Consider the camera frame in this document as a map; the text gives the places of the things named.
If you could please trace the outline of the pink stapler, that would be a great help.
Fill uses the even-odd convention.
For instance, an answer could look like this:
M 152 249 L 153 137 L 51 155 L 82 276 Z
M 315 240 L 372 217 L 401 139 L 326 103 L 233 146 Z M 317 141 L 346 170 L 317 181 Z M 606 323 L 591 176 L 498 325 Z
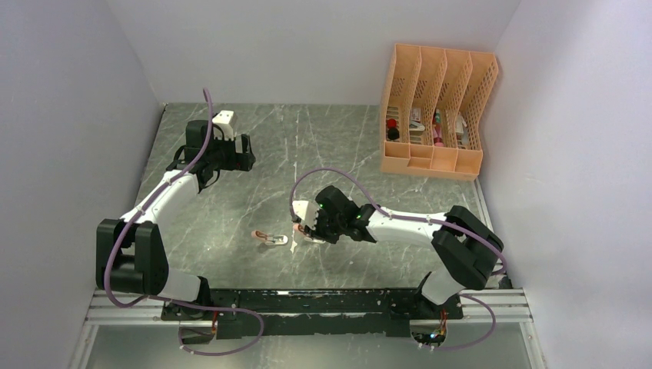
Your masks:
M 269 234 L 263 231 L 252 231 L 251 236 L 267 246 L 282 246 L 288 243 L 288 236 L 284 234 Z
M 301 224 L 293 224 L 293 231 L 299 235 L 299 237 L 306 242 L 310 242 L 313 244 L 324 244 L 325 241 L 317 239 L 317 238 L 311 238 L 306 232 L 304 227 Z

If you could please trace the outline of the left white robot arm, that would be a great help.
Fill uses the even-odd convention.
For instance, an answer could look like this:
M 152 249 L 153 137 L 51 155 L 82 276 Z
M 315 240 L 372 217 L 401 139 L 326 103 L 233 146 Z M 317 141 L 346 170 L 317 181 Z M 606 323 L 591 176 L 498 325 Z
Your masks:
M 177 149 L 162 180 L 119 219 L 105 219 L 96 230 L 98 288 L 182 301 L 195 320 L 213 308 L 208 281 L 169 266 L 162 235 L 176 211 L 220 177 L 222 171 L 250 171 L 256 161 L 247 134 L 236 135 L 228 123 L 190 121 L 185 144 Z

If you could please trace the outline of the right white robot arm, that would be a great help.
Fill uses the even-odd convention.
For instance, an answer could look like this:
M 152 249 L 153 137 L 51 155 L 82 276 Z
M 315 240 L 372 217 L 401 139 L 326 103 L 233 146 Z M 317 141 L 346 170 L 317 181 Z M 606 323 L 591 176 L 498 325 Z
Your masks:
M 293 200 L 295 230 L 313 240 L 336 244 L 341 237 L 377 243 L 401 242 L 434 249 L 442 265 L 429 271 L 418 287 L 414 306 L 420 316 L 433 318 L 453 295 L 487 287 L 499 254 L 500 238 L 467 208 L 418 214 L 358 205 L 329 185 L 313 202 Z

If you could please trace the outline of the red black item in organizer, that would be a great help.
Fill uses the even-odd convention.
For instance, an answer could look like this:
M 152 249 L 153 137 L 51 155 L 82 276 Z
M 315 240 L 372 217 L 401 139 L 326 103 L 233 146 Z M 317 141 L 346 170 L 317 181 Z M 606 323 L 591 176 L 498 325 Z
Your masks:
M 394 118 L 386 120 L 386 139 L 388 141 L 399 141 L 401 137 L 398 121 Z

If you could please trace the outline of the pink items in organizer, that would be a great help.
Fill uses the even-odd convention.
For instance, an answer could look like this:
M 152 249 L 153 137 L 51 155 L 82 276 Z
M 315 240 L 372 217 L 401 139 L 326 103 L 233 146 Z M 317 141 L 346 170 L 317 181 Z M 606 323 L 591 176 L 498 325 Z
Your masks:
M 432 143 L 434 146 L 444 146 L 444 132 L 443 132 L 443 115 L 439 108 L 435 109 L 432 121 Z M 425 124 L 423 114 L 420 108 L 412 108 L 410 113 L 410 120 L 408 125 L 409 142 L 411 144 L 422 145 L 426 138 Z M 470 149 L 471 143 L 469 138 L 469 124 L 467 119 L 461 114 L 457 113 L 454 122 L 454 136 L 457 146 L 461 149 Z

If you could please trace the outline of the orange file organizer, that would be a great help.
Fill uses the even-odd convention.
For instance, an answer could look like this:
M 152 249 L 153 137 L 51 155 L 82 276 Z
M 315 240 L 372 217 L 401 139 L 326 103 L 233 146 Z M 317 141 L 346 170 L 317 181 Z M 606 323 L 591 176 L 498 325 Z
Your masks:
M 476 180 L 480 123 L 498 75 L 490 52 L 396 44 L 381 97 L 381 170 Z

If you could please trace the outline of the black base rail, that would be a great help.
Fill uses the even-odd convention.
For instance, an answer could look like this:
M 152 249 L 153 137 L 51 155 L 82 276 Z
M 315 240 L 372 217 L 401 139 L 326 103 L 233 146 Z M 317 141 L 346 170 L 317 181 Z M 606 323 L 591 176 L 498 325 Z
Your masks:
M 220 310 L 166 303 L 161 319 L 198 328 L 216 339 L 313 334 L 384 334 L 410 337 L 417 321 L 463 317 L 461 299 L 431 303 L 416 288 L 265 290 L 213 289 Z

